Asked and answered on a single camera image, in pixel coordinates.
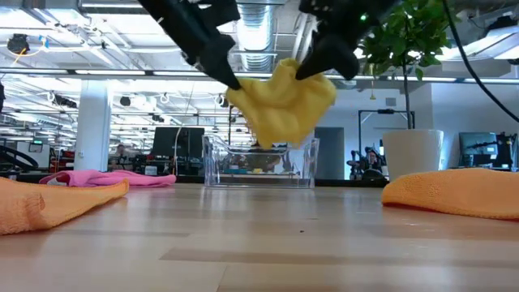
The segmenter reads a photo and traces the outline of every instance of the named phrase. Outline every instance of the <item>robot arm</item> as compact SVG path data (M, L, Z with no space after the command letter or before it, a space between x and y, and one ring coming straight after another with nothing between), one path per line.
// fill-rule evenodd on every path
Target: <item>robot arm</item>
M314 15L309 54L296 79L305 79L330 69L346 79L358 74L354 55L357 44L401 0L301 0L299 10ZM240 19L236 0L139 0L149 14L182 50L186 61L206 75L240 89L227 55L235 45L217 26ZM210 5L201 9L200 4Z

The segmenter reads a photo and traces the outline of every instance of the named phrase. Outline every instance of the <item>plant pot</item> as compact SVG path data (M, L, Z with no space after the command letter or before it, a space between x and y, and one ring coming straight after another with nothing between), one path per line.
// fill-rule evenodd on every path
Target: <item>plant pot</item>
M385 133L384 151L391 181L406 174L440 169L444 133L438 130L403 130Z

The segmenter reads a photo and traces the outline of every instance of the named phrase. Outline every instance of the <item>pink cloth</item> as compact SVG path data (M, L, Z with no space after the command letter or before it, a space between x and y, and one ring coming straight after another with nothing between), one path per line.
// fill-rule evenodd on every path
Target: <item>pink cloth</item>
M177 180L174 175L151 177L125 170L111 173L102 173L97 170L67 170L43 178L40 183L66 183L69 187L100 187L120 183L125 178L130 182L130 187L168 187Z

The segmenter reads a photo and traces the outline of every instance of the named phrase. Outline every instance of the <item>clear plastic container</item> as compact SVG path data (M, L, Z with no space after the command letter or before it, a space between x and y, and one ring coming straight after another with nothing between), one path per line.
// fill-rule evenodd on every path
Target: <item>clear plastic container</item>
M205 186L313 188L318 151L319 139L300 148L264 150L229 146L216 135L205 135Z

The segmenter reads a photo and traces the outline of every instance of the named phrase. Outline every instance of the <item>orange cloth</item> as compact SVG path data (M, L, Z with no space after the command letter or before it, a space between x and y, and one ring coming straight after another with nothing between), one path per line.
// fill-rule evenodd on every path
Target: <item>orange cloth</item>
M0 178L0 234L47 230L124 196L128 181L109 187L55 187Z
M298 68L296 60L284 59L269 81L240 79L240 90L227 90L227 99L242 111L262 148L300 144L335 102L337 90L330 80L317 74L298 81Z
M484 169L411 174L388 184L382 203L494 219L519 219L519 174Z

